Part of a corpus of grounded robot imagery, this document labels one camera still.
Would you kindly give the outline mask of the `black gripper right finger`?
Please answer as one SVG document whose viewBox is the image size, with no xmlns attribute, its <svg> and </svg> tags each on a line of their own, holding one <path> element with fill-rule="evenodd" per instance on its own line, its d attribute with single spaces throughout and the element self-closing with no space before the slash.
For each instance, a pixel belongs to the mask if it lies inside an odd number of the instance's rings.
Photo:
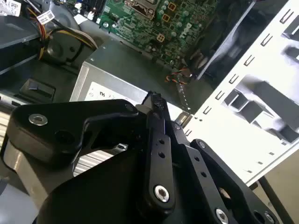
<svg viewBox="0 0 299 224">
<path fill-rule="evenodd" d="M 201 139 L 167 114 L 169 224 L 278 224 L 278 218 Z"/>
</svg>

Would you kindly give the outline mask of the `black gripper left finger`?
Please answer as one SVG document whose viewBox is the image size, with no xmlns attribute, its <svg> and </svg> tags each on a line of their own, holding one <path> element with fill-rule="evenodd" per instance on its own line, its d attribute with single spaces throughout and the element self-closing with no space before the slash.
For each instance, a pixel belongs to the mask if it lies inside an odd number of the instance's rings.
<svg viewBox="0 0 299 224">
<path fill-rule="evenodd" d="M 10 116 L 1 158 L 40 211 L 61 184 L 126 151 L 167 152 L 160 94 L 133 106 L 124 99 L 31 104 Z"/>
</svg>

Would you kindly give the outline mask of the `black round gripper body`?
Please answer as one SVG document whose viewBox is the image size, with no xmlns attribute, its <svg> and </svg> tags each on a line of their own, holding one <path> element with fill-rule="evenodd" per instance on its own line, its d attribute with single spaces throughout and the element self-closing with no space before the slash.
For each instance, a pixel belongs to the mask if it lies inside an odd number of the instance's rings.
<svg viewBox="0 0 299 224">
<path fill-rule="evenodd" d="M 169 153 L 126 151 L 58 186 L 39 224 L 206 224 L 203 203 Z"/>
</svg>

